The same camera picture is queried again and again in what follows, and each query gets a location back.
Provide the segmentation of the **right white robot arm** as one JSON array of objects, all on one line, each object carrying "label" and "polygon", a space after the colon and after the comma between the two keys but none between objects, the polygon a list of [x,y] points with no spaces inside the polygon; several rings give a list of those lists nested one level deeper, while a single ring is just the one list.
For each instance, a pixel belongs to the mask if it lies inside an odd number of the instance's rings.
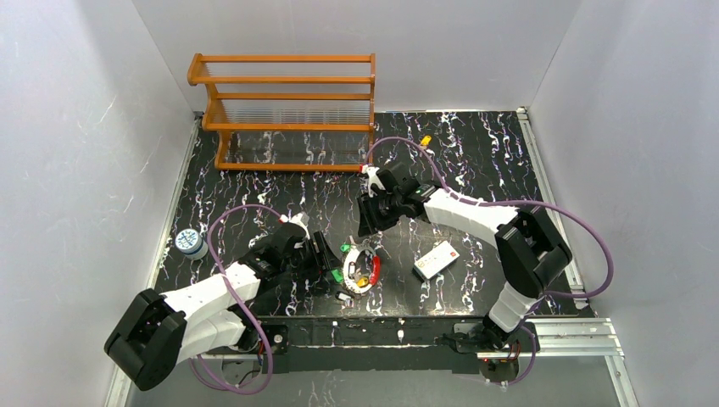
[{"label": "right white robot arm", "polygon": [[452,227],[496,248],[505,284],[482,322],[485,337],[508,337],[572,259],[566,241],[540,206],[484,203],[437,182],[420,182],[402,164],[360,168],[366,190],[357,197],[361,237],[397,225],[401,217]]}]

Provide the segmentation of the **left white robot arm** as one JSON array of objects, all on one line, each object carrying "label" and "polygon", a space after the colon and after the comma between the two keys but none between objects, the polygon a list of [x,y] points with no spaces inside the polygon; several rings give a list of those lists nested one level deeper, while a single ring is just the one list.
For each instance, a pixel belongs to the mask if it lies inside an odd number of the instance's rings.
[{"label": "left white robot arm", "polygon": [[253,245],[225,272],[191,286],[138,293],[114,330],[104,353],[142,391],[158,386],[175,366],[216,348],[272,349],[272,335],[248,302],[279,284],[286,274],[318,275],[340,265],[322,232],[286,222]]}]

